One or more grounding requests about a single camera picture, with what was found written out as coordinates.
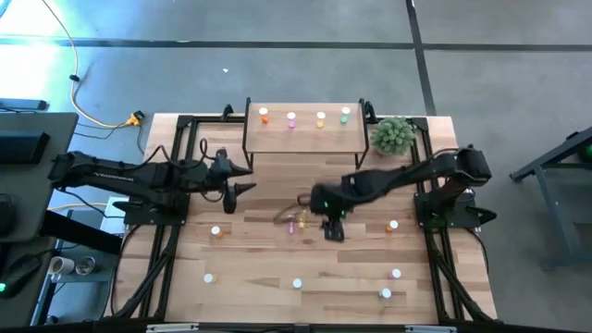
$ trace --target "black robotic arm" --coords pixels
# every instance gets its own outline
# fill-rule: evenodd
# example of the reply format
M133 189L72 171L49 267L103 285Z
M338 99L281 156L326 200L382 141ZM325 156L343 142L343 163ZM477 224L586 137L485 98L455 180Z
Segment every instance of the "black robotic arm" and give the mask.
M117 208L160 215L177 212L186 204L184 199L188 193L217 191L224 197L224 211L232 214L237 197L255 184L229 186L228 178L252 173L250 169L234 165L224 149L216 152L210 167L203 161L193 160L133 165L72 152L55 159L49 179L57 189L90 185L128 195L132 200L116 203Z
M433 254L436 266L450 282L459 295L469 315L475 321L494 321L478 307L464 289L454 272L447 265L444 256L434 241L431 228L446 228L430 220L447 220L468 214L483 224L496 217L496 214L483 208L459 205L457 198L470 186L482 186L491 178L491 171L483 153L472 146L460 149L447 149L435 153L424 162L409 167L392 170L365 170L341 178L340 185L315 184L308 203L311 212L326 216L322 228L329 241L344 241L343 226L340 219L351 212L356 205L368 204L402 186L425 180L444 177L447 179L441 188L432 189L422 199L415 196L415 210L420 226L426 232L426 247Z
M161 149L166 162L150 162ZM206 157L213 161L210 167L204 163ZM250 169L234 165L224 149L218 150L214 157L208 157L203 153L203 158L199 161L171 161L165 149L159 146L146 162L139 165L99 159L80 152L61 154L54 161L49 179L54 188L62 191L66 187L90 185L128 195L129 202L115 203L117 208L126 212L126 223L143 220L167 225L171 220L184 224L189 194L195 192L202 195L212 191L220 192L224 211L228 214L234 213L237 197L256 184L229 186L228 179L252 173ZM112 317L129 318L133 315L158 274L174 257L179 233L179 227L171 229L165 249L148 271L140 287L119 311L112 314Z
M323 223L329 241L343 241L340 219L359 204L368 204L399 187L425 180L447 178L441 188L433 189L424 211L432 216L444 216L456 199L469 186L482 186L491 178L483 153L473 147L447 149L435 153L424 162L392 170L364 170L341 178L341 183L317 183L308 203L311 212L327 217Z

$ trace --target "yellow cable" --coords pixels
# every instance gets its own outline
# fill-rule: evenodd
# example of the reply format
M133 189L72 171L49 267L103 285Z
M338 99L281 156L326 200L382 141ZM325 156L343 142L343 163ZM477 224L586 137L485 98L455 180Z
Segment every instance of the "yellow cable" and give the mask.
M106 203L90 203L90 205L103 205L103 206L106 206L107 204ZM61 206L58 206L58 207L50 207L50 208L47 208L47 210L56 211L56 210L62 210L62 209L70 208L70 207L81 207L81 206L88 207L88 205L86 205L85 203L68 203L68 204L62 204Z
M76 46L74 46L74 41L72 41L72 37L70 36L70 33L68 32L68 29L66 29L66 26L64 26L64 23L62 23L62 21L59 19L59 17L56 15L56 13L54 12L54 10L47 5L47 3L45 2L45 0L41 0L43 1L43 3L45 4L45 6L47 7L47 9L49 9L49 11L52 13L52 15L54 16L54 18L57 20L57 23L59 23L60 26L62 26L62 29L64 30L64 32L66 33L68 39L70 40L70 44L72 45L72 50L74 50L74 56L76 57L76 67L74 67L74 75L78 77L78 65L79 65L79 60L78 60L78 51L76 50ZM72 87L70 89L70 101L72 102L72 105L78 110L78 112L80 112L81 115L85 116L87 119L89 119L90 121L92 121L93 123L103 126L105 128L108 129L114 129L114 128L124 128L127 127L129 125L125 125L125 126L119 126L119 125L111 125L111 124L105 124L104 122L101 122L95 118L93 118L92 116L88 115L86 112L82 111L82 109L80 108L80 106L76 103L76 97L75 97L75 90L74 90L74 80L72 81Z

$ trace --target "concrete floor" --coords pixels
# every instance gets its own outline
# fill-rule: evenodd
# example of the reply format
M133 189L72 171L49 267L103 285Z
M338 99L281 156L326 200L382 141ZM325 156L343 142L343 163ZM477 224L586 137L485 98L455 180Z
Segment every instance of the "concrete floor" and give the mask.
M53 3L76 37L412 40L403 0ZM425 43L592 43L592 3L586 0L415 0L415 5ZM38 1L15 1L0 18L0 33L62 36ZM227 103L241 108L246 96L267 102L363 97L373 101L379 114L426 113L413 51L87 47L79 53L85 77L79 103L111 123L138 109L152 114L220 112ZM534 180L516 185L507 177L573 131L592 125L591 54L430 51L425 58L438 115L453 117L459 143L483 149L494 173L478 189L477 202L499 215L483 228L499 318L591 331L591 266L540 269L540 260L561 249L558 231ZM0 46L0 92L45 99L50 111L74 111L68 100L73 66L67 47ZM123 129L108 141L75 137L70 149L139 162L136 135L136 129ZM77 193L96 202L108 196L95 189ZM586 189L581 193L589 198ZM70 202L58 194L52 200L53 205Z

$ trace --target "wooden shelf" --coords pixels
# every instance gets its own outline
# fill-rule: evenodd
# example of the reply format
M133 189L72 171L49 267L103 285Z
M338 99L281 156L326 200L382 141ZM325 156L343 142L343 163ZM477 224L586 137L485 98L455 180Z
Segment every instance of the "wooden shelf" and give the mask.
M259 109L268 110L264 124ZM349 107L348 122L341 124L341 108ZM325 126L316 126L316 113L325 112ZM288 127L287 114L296 114L296 126ZM246 153L351 153L366 150L366 131L359 104L249 104L245 121Z

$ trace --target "succulent plant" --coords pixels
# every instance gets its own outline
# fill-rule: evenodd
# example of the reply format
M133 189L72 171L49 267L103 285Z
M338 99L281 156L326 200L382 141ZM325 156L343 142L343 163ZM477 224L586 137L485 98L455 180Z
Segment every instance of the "succulent plant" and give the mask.
M388 117L376 125L372 145L384 155L405 154L413 145L415 125L404 117Z

